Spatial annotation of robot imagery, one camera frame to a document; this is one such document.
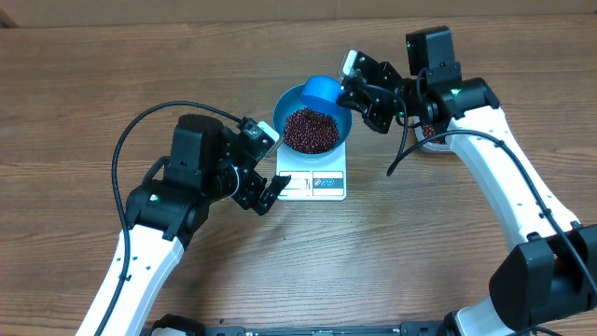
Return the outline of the blue plastic measuring scoop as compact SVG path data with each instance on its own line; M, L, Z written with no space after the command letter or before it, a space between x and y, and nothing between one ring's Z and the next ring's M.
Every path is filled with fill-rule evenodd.
M341 84L332 77L313 76L304 84L299 100L312 110L328 115L340 115L337 100L343 93Z

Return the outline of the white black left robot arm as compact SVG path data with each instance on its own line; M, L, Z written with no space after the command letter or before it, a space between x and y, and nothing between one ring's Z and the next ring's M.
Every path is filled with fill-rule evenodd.
M170 155L127 198L114 257L78 334L140 334L211 204L230 197L260 216L270 211L290 179L267 179L255 168L282 137L265 121L243 118L238 128L203 115L179 118Z

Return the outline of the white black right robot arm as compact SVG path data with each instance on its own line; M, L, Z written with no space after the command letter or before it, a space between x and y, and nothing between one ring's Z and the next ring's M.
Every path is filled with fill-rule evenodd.
M477 180L507 240L508 256L488 296L447 314L440 335L531 335L596 306L596 230L579 222L525 156L499 99L479 77L463 78L451 31L406 36L410 76L351 50L340 68L338 104L386 133L429 125Z

